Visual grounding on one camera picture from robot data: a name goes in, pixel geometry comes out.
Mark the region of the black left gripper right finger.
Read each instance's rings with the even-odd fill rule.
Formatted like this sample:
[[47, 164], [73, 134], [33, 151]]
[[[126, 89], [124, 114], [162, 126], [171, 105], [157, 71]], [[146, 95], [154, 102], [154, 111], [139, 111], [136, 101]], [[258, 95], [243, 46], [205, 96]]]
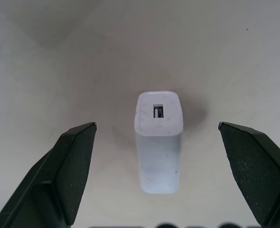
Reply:
[[280, 228], [280, 148], [264, 133], [220, 122], [232, 174], [261, 228]]

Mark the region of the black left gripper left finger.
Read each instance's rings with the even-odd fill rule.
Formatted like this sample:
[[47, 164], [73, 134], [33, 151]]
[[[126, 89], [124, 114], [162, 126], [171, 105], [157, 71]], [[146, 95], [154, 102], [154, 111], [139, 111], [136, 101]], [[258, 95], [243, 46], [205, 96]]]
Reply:
[[0, 212], [0, 228], [70, 228], [88, 179], [95, 122], [69, 129], [28, 171]]

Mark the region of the white USB charger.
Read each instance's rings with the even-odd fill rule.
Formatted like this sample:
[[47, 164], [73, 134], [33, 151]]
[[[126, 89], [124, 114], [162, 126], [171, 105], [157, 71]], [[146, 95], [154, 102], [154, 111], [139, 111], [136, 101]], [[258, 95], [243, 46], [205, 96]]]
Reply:
[[140, 185], [149, 194], [172, 194], [179, 189], [183, 112], [175, 92], [139, 95], [134, 130]]

